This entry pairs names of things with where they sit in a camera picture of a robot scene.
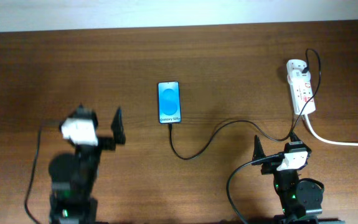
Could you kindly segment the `blue screen Galaxy smartphone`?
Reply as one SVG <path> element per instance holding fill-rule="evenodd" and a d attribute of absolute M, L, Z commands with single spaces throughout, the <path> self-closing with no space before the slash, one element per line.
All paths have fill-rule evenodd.
<path fill-rule="evenodd" d="M 181 98 L 179 82 L 158 83 L 158 110 L 161 124 L 181 122 Z"/>

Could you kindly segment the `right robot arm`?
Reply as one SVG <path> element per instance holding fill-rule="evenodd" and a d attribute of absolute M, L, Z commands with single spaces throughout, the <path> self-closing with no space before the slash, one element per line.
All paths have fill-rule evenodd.
<path fill-rule="evenodd" d="M 258 136 L 254 137 L 252 161 L 261 165 L 261 174 L 273 175 L 273 186 L 280 198 L 283 213 L 273 217 L 272 223 L 317 223 L 317 216 L 323 212 L 324 184 L 320 181 L 299 177 L 305 168 L 311 149 L 294 133 L 284 150 L 266 156 Z"/>

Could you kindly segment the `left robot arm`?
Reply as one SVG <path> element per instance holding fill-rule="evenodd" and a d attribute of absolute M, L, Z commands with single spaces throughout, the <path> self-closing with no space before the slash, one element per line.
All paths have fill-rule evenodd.
<path fill-rule="evenodd" d="M 112 136 L 99 136 L 97 114 L 82 105 L 60 122 L 62 137 L 75 149 L 49 163 L 51 178 L 49 223 L 95 223 L 98 201 L 92 190 L 103 151 L 126 143 L 121 108 L 111 123 Z"/>

